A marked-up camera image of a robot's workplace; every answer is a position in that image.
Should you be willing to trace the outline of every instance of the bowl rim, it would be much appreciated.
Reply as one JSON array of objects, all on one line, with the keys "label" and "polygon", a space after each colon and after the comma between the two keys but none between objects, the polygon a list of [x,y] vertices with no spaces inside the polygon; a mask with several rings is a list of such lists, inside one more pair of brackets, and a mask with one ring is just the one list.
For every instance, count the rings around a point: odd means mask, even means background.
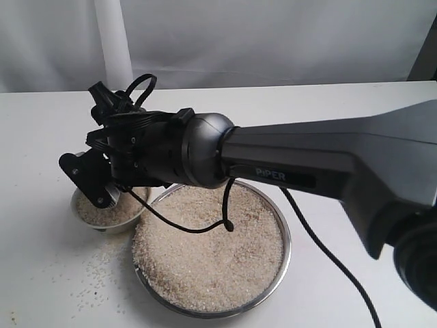
[{"label": "bowl rim", "polygon": [[[145,201],[148,202],[148,200],[150,199],[151,191],[150,191],[149,187],[144,187],[144,188],[147,190],[147,195],[146,195],[147,197],[146,197]],[[129,220],[126,220],[125,222],[121,222],[121,223],[114,224],[114,225],[92,225],[92,224],[90,224],[88,222],[85,222],[85,220],[79,215],[79,212],[77,211],[77,208],[76,208],[77,199],[79,198],[80,194],[82,194],[82,193],[83,192],[79,188],[76,188],[76,190],[74,190],[74,193],[73,193],[73,195],[71,197],[71,201],[70,201],[70,207],[71,207],[71,210],[73,212],[74,217],[76,217],[76,219],[78,219],[80,222],[82,222],[87,227],[92,228],[92,229],[96,229],[96,230],[105,229],[105,230],[108,230],[108,229],[112,229],[112,228],[122,227],[122,226],[124,226],[124,225],[126,225],[126,224],[128,224],[128,223],[130,223],[132,221],[134,221],[135,219],[138,219],[138,217],[141,214],[143,214],[143,212],[146,209],[143,206],[142,209],[137,214],[135,214],[133,217],[131,217]]]},{"label": "bowl rim", "polygon": [[[287,273],[288,266],[290,265],[291,260],[291,254],[292,254],[292,238],[290,235],[290,230],[288,228],[287,221],[285,220],[285,217],[281,210],[279,210],[278,206],[262,191],[260,191],[258,188],[252,186],[251,184],[245,183],[243,181],[236,180],[235,185],[239,185],[241,187],[247,188],[249,191],[255,193],[257,196],[261,197],[266,205],[270,208],[270,210],[274,214],[274,218],[277,220],[278,227],[281,231],[282,236],[282,243],[283,243],[283,253],[282,253],[282,261],[281,266],[279,267],[276,276],[270,283],[270,285],[263,291],[261,294],[259,294],[256,298],[253,300],[236,307],[235,309],[220,311],[220,312],[200,312],[200,311],[194,311],[185,309],[182,307],[179,307],[177,305],[174,305],[167,301],[166,299],[162,298],[149,284],[146,276],[144,276],[143,271],[139,268],[137,264],[134,262],[134,268],[135,272],[137,274],[137,277],[139,278],[139,281],[143,284],[145,289],[153,296],[155,300],[157,300],[159,303],[164,305],[166,308],[169,308],[170,310],[173,310],[174,312],[177,312],[179,314],[183,314],[185,316],[190,316],[193,318],[203,318],[203,319],[213,319],[213,318],[228,318],[231,316],[236,316],[237,314],[241,314],[243,312],[246,312],[250,309],[253,309],[257,305],[264,302],[279,286],[279,284],[282,282],[283,278],[285,277],[285,274]],[[174,184],[170,188],[168,188],[166,191],[161,193],[152,203],[154,204],[160,202],[164,198],[171,195],[173,192],[186,187],[183,184]]]}]

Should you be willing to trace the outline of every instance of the large bowl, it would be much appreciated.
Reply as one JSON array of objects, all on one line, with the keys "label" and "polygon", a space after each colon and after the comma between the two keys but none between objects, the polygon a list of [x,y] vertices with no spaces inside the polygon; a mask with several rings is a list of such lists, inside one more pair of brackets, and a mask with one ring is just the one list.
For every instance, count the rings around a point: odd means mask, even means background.
[{"label": "large bowl", "polygon": [[[94,229],[94,230],[97,230],[99,232],[103,232],[105,234],[120,234],[122,232],[133,229],[138,224],[138,222],[140,220],[140,216],[145,210],[145,207],[143,207],[137,214],[135,214],[129,220],[127,220],[125,222],[121,222],[119,224],[105,225],[105,226],[92,225],[92,224],[85,222],[82,219],[82,217],[79,215],[79,213],[77,212],[76,203],[77,203],[77,199],[81,193],[82,193],[82,191],[79,188],[77,188],[74,191],[73,196],[71,197],[70,207],[71,207],[71,210],[72,210],[74,216],[80,222],[82,222],[82,224],[85,224],[87,227]],[[149,197],[150,197],[150,188],[147,188],[147,195],[146,195],[145,201],[148,201]]]},{"label": "large bowl", "polygon": [[[163,299],[149,284],[147,277],[144,276],[143,271],[136,265],[135,266],[135,272],[137,273],[137,276],[140,280],[140,282],[145,286],[147,291],[157,300],[159,303],[164,305],[165,307],[169,308],[170,310],[173,310],[177,313],[183,314],[185,316],[191,316],[193,318],[202,318],[202,319],[213,319],[213,318],[226,318],[230,316],[235,316],[237,314],[249,311],[250,309],[253,309],[255,306],[259,305],[263,301],[265,301],[273,292],[274,290],[279,286],[282,279],[285,276],[285,273],[288,269],[288,264],[290,263],[290,257],[292,254],[292,239],[290,236],[290,231],[288,230],[287,221],[285,220],[282,212],[279,210],[279,208],[274,204],[274,202],[267,197],[264,193],[262,193],[259,189],[241,182],[241,181],[235,181],[236,185],[239,185],[241,187],[245,187],[248,190],[254,192],[256,195],[261,197],[268,205],[270,210],[274,213],[274,217],[277,220],[278,227],[281,231],[282,235],[282,243],[283,243],[283,255],[282,255],[282,262],[281,266],[279,267],[279,270],[276,274],[276,277],[272,280],[271,284],[265,291],[263,291],[260,295],[258,295],[256,298],[254,298],[252,301],[249,301],[248,303],[241,305],[240,307],[237,307],[232,310],[226,310],[222,312],[199,312],[199,311],[193,311],[193,310],[187,310],[182,307],[176,306],[167,300]],[[159,197],[157,197],[153,202],[152,205],[156,204],[157,202],[163,200],[164,198],[171,195],[174,191],[185,187],[182,184],[177,184],[169,189],[167,189],[164,193],[162,193]]]}]

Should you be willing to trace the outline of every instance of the metal bowl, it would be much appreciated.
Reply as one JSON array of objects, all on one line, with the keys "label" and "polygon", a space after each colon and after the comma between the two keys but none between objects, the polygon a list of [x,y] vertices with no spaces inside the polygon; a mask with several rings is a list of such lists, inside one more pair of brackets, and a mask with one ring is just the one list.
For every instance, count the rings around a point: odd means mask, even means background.
[{"label": "metal bowl", "polygon": [[[167,300],[163,299],[149,284],[147,277],[144,276],[143,271],[134,264],[135,272],[137,273],[137,276],[140,280],[140,282],[145,286],[147,291],[157,300],[159,303],[164,305],[165,307],[169,308],[170,310],[173,310],[174,312],[183,314],[185,316],[190,316],[193,318],[202,318],[202,319],[214,319],[214,318],[226,318],[230,316],[235,316],[237,314],[246,312],[250,309],[253,309],[255,306],[259,305],[261,302],[265,301],[273,292],[274,290],[279,286],[282,279],[285,276],[285,273],[288,269],[288,264],[290,263],[290,257],[292,254],[292,239],[290,236],[290,231],[288,230],[287,221],[285,220],[282,212],[279,210],[279,208],[274,204],[274,202],[267,197],[264,193],[262,193],[259,189],[241,182],[241,181],[235,181],[236,185],[239,185],[241,187],[245,187],[248,190],[252,191],[259,197],[261,197],[268,205],[270,210],[274,213],[274,217],[277,220],[278,227],[281,231],[282,235],[282,242],[283,242],[283,255],[282,255],[282,263],[279,267],[279,270],[276,274],[276,277],[272,280],[269,287],[265,289],[260,295],[258,295],[256,298],[254,298],[252,301],[249,301],[248,303],[241,305],[240,307],[237,307],[232,310],[226,310],[222,312],[199,312],[199,311],[193,311],[193,310],[187,310],[182,307],[176,306]],[[156,204],[157,202],[163,200],[164,198],[171,195],[174,191],[185,187],[182,184],[177,184],[169,189],[167,189],[164,193],[162,193],[160,196],[158,196],[153,202],[152,205]]]},{"label": "metal bowl", "polygon": [[[148,201],[150,198],[150,188],[147,188],[147,187],[145,187],[145,188],[147,189],[147,195],[146,195],[145,201]],[[134,228],[137,225],[137,223],[139,222],[141,214],[145,210],[145,207],[143,207],[135,216],[133,216],[129,220],[127,220],[125,222],[121,222],[119,224],[105,225],[102,227],[99,225],[92,225],[92,224],[85,222],[77,212],[76,203],[77,203],[77,199],[78,199],[80,194],[82,194],[82,191],[79,188],[77,188],[74,191],[73,196],[71,197],[70,207],[71,207],[71,210],[72,210],[74,216],[80,222],[85,224],[87,227],[90,227],[91,229],[97,230],[99,232],[103,232],[105,234],[119,234],[119,233],[122,233],[122,232],[129,230],[129,229]]]}]

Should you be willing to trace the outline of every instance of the stainless steel bowl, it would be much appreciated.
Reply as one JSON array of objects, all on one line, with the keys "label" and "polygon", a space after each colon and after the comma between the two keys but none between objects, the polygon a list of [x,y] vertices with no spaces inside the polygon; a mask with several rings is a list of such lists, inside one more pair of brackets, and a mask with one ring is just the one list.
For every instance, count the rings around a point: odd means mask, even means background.
[{"label": "stainless steel bowl", "polygon": [[[150,188],[146,188],[146,189],[147,189],[147,196],[146,196],[147,197],[146,201],[147,201],[150,197]],[[81,193],[82,193],[82,191],[79,188],[77,188],[74,191],[73,196],[71,197],[70,207],[71,207],[71,210],[72,210],[74,216],[80,222],[85,224],[87,227],[90,227],[91,229],[97,230],[99,232],[103,232],[105,234],[119,234],[119,233],[125,232],[129,229],[133,229],[137,225],[137,223],[139,222],[140,216],[145,210],[145,207],[143,207],[136,215],[131,217],[129,220],[127,220],[125,222],[121,222],[119,224],[106,225],[106,226],[102,226],[102,227],[100,227],[99,225],[92,225],[92,224],[85,222],[82,219],[82,217],[77,213],[76,203],[77,203],[77,199]]]},{"label": "stainless steel bowl", "polygon": [[[282,279],[285,276],[285,273],[288,269],[288,264],[290,263],[290,257],[292,254],[292,239],[290,236],[290,231],[288,230],[287,221],[285,220],[282,212],[279,210],[279,208],[274,204],[274,202],[267,197],[264,193],[262,193],[259,189],[241,182],[241,181],[235,181],[236,185],[239,185],[241,187],[245,187],[248,190],[254,192],[256,195],[260,196],[270,207],[270,210],[274,213],[274,217],[277,220],[278,227],[281,231],[282,235],[282,242],[283,242],[283,255],[282,255],[282,263],[279,267],[279,270],[277,272],[276,277],[273,279],[272,283],[261,293],[259,296],[254,298],[252,301],[249,301],[248,303],[237,307],[232,310],[226,310],[222,312],[199,312],[199,311],[192,311],[187,310],[182,307],[176,306],[167,300],[163,299],[149,284],[147,277],[144,276],[143,271],[134,264],[135,266],[135,272],[137,273],[137,276],[140,280],[140,282],[145,286],[147,291],[157,300],[159,303],[163,304],[165,307],[169,308],[170,310],[173,310],[177,313],[183,314],[185,316],[191,316],[193,318],[202,318],[202,319],[213,319],[213,318],[226,318],[230,316],[235,316],[237,314],[246,312],[250,309],[253,309],[255,306],[259,305],[261,302],[265,301],[273,292],[274,290],[279,286]],[[167,189],[164,193],[162,193],[160,196],[158,196],[153,202],[152,205],[156,204],[157,202],[163,200],[164,198],[171,195],[174,191],[185,187],[182,184],[177,184],[169,189]]]}]

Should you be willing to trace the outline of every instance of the rice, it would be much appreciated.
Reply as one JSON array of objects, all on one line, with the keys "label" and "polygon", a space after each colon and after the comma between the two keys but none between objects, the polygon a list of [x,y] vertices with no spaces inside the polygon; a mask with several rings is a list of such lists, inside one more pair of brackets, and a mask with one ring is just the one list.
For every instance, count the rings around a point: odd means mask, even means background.
[{"label": "rice", "polygon": [[[183,187],[154,208],[187,228],[221,219],[224,188]],[[221,225],[189,234],[144,213],[134,238],[134,262],[165,300],[199,312],[231,310],[259,296],[275,278],[283,257],[281,231],[265,201],[234,185],[228,232]]]},{"label": "rice", "polygon": [[[147,188],[135,187],[133,191],[142,199],[147,200]],[[143,205],[129,193],[122,193],[115,207],[101,209],[95,207],[83,193],[80,193],[77,197],[76,209],[79,216],[86,223],[98,227],[107,227],[132,219],[143,209]]]}]

